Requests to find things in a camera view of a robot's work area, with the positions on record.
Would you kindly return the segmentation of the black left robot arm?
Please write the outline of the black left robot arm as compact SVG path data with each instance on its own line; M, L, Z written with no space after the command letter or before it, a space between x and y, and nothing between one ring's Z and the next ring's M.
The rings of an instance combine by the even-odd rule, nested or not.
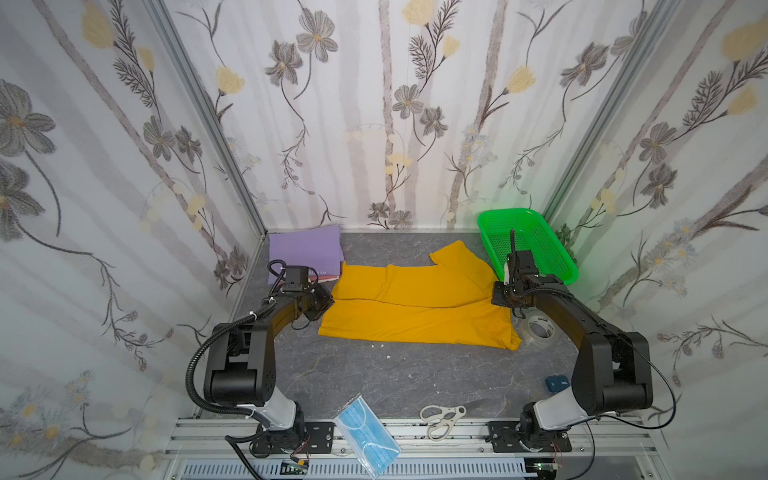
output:
M255 434L231 437L230 444L249 443L254 455L307 447L302 408L277 387L275 339L300 318L320 319L332 304L321 284L278 291L248 315L215 326L192 355L184 377L190 400L207 412L257 422Z

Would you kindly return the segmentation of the yellow t-shirt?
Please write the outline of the yellow t-shirt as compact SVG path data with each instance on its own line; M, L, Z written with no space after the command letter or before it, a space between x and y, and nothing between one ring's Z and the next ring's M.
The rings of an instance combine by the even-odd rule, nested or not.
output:
M508 309L491 302L497 277L455 241L430 254L431 266L345 263L321 336L371 342L460 344L517 350Z

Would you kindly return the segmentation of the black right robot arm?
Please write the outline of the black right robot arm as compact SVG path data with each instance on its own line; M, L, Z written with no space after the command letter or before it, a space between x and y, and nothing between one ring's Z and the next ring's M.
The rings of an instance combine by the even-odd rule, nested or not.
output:
M516 436L529 450L542 449L568 430L602 416L643 410L654 400L648 340L603 320L570 293L558 277L541 273L530 251L507 257L504 279L494 284L492 303L512 311L536 309L578 348L570 386L527 404Z

